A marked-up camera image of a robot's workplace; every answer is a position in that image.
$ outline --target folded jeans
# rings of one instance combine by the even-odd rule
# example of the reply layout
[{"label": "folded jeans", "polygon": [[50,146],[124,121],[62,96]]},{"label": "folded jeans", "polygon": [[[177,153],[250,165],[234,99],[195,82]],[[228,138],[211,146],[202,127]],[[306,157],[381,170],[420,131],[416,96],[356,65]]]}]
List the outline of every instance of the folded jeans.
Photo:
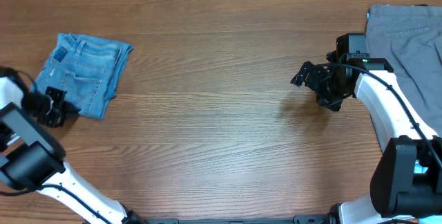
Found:
[{"label": "folded jeans", "polygon": [[80,115],[103,118],[131,51],[122,41],[60,33],[37,88],[42,93],[48,86],[66,91],[65,100],[81,109]]}]

